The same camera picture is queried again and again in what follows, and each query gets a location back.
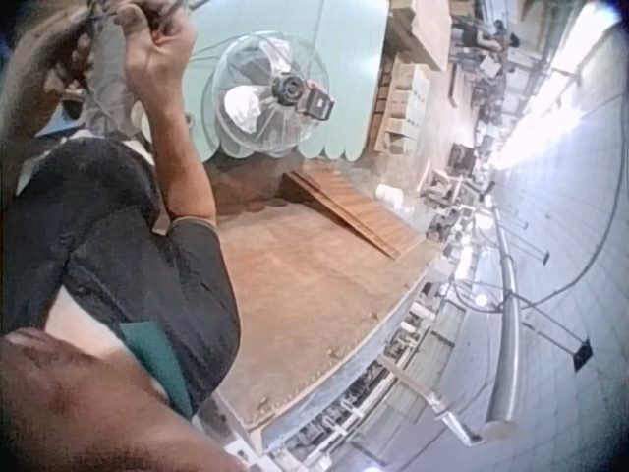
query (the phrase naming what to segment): white bucket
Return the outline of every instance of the white bucket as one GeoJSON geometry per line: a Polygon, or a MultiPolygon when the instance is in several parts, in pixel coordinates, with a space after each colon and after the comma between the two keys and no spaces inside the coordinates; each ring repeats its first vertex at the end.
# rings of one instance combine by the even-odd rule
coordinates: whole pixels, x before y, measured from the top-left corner
{"type": "Polygon", "coordinates": [[[375,188],[375,197],[387,207],[399,209],[404,203],[404,192],[397,187],[379,184],[375,188]]]}

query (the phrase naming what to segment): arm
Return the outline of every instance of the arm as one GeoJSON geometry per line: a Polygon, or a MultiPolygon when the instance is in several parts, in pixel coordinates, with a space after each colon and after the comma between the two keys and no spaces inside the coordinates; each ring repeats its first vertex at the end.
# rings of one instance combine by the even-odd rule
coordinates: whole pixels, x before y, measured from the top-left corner
{"type": "MultiPolygon", "coordinates": [[[[168,1],[153,5],[170,7],[168,1]]],[[[118,10],[116,23],[127,38],[129,87],[143,104],[155,148],[159,187],[171,219],[192,216],[215,223],[214,195],[186,124],[182,81],[196,33],[179,9],[164,29],[151,31],[135,4],[118,10]]]]}
{"type": "Polygon", "coordinates": [[[32,140],[48,123],[66,87],[85,71],[91,41],[81,34],[87,8],[63,10],[22,38],[0,97],[2,208],[15,196],[32,140]]]}
{"type": "Polygon", "coordinates": [[[485,39],[481,30],[479,30],[476,34],[476,43],[478,46],[483,47],[489,51],[502,51],[502,46],[500,45],[500,43],[495,39],[485,39]]]}

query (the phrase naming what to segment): black t-shirt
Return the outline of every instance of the black t-shirt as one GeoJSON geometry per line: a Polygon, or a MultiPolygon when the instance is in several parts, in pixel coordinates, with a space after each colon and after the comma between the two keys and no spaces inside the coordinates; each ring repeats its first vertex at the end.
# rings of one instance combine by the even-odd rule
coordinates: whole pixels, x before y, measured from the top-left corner
{"type": "Polygon", "coordinates": [[[43,329],[64,285],[123,341],[120,324],[155,322],[197,410],[238,352],[236,301],[211,225],[184,218],[160,236],[158,216],[153,171],[123,144],[54,150],[4,215],[2,334],[43,329]]]}

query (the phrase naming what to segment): shirt sleeve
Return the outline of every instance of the shirt sleeve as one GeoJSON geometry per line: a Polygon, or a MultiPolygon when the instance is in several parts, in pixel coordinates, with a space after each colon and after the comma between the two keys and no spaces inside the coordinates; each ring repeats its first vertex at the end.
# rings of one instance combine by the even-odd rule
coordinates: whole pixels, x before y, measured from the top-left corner
{"type": "Polygon", "coordinates": [[[211,359],[214,387],[224,379],[240,347],[240,320],[234,290],[213,225],[203,219],[175,220],[166,235],[174,250],[190,319],[197,320],[196,340],[211,359]]]}

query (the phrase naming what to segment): wire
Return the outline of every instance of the wire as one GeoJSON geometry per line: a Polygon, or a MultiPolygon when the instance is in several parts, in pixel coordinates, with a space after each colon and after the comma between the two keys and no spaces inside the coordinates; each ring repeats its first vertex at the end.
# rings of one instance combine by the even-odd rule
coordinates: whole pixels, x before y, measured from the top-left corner
{"type": "Polygon", "coordinates": [[[470,305],[468,302],[466,302],[465,300],[463,300],[463,298],[461,298],[461,294],[459,293],[459,289],[456,285],[456,282],[451,282],[452,287],[454,288],[454,295],[456,296],[456,298],[459,300],[459,303],[461,303],[461,305],[463,305],[465,308],[467,308],[468,310],[473,310],[475,312],[479,312],[479,313],[486,313],[486,314],[496,314],[496,313],[501,313],[502,312],[502,305],[504,305],[504,301],[500,304],[500,306],[493,308],[491,310],[485,310],[481,307],[475,307],[470,305]]]}

